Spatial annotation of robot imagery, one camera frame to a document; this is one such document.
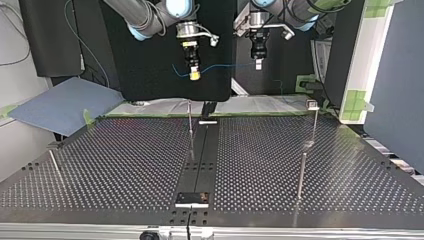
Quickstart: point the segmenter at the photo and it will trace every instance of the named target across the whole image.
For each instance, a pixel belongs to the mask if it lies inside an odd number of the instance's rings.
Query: green tape
[[[85,124],[91,125],[95,122],[95,120],[92,119],[90,116],[90,111],[88,111],[87,109],[84,109],[83,115],[84,115]]]
[[[350,2],[346,1],[346,0],[318,0],[315,3],[315,6],[324,9],[324,10],[329,10],[332,8],[336,8],[336,7],[340,7],[340,6],[344,6],[346,4],[348,4]],[[308,9],[309,12],[311,13],[316,13],[319,14],[319,12],[315,9],[313,9],[312,7]]]
[[[362,111],[365,110],[366,91],[349,90],[343,108],[342,120],[359,121]]]
[[[368,0],[365,9],[365,18],[385,17],[391,0]]]
[[[9,113],[17,107],[18,107],[18,105],[9,105],[9,106],[0,108],[0,118],[9,117]]]
[[[297,76],[296,89],[295,89],[296,93],[308,93],[308,94],[314,93],[314,91],[312,90],[306,90],[305,88],[301,87],[300,86],[301,82],[311,82],[311,83],[316,82],[316,77],[314,74]]]

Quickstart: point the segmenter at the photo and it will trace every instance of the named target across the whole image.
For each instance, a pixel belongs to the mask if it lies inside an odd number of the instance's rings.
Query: small metal part
[[[302,160],[300,163],[299,186],[297,190],[297,198],[299,200],[302,199],[302,188],[303,188],[303,178],[305,176],[306,157],[307,157],[307,153],[303,153]]]
[[[236,20],[234,21],[234,34],[238,37],[242,37],[247,31],[249,31],[250,24],[250,3],[246,4],[243,8],[243,11],[238,15]]]
[[[251,12],[250,13],[250,26],[262,26],[265,24],[266,20],[269,18],[268,12]]]
[[[263,62],[263,59],[256,59],[256,70],[258,70],[258,71],[260,71],[260,70],[262,70],[262,62]]]
[[[208,208],[209,193],[178,193],[176,208]]]
[[[199,28],[196,26],[197,22],[181,22],[177,24],[177,38],[183,38],[184,36],[191,36],[199,33]]]
[[[212,47],[216,47],[219,42],[219,36],[212,34],[211,31],[198,24],[196,21],[182,22],[177,25],[177,38],[195,39],[198,37],[209,37]]]
[[[317,111],[319,110],[318,102],[315,100],[306,100],[306,108],[308,111]]]
[[[216,124],[218,124],[218,121],[211,121],[211,120],[209,120],[209,121],[199,121],[199,125],[216,125]]]

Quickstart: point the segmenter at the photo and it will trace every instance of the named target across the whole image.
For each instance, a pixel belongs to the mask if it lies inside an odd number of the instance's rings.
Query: vertical post
[[[57,165],[56,157],[54,156],[54,152],[53,152],[53,150],[52,150],[52,149],[49,149],[49,154],[50,154],[50,157],[51,157],[51,159],[52,159],[52,161],[53,161],[54,168],[56,169],[56,171],[60,171],[60,169],[59,169],[59,165]]]
[[[190,128],[190,137],[193,138],[193,122],[191,121],[191,100],[188,100],[188,121]]]
[[[297,190],[297,198],[302,199],[302,188],[303,188],[303,178],[305,176],[305,166],[306,166],[306,153],[302,154],[302,160],[300,163],[300,176],[299,176],[299,187]]]

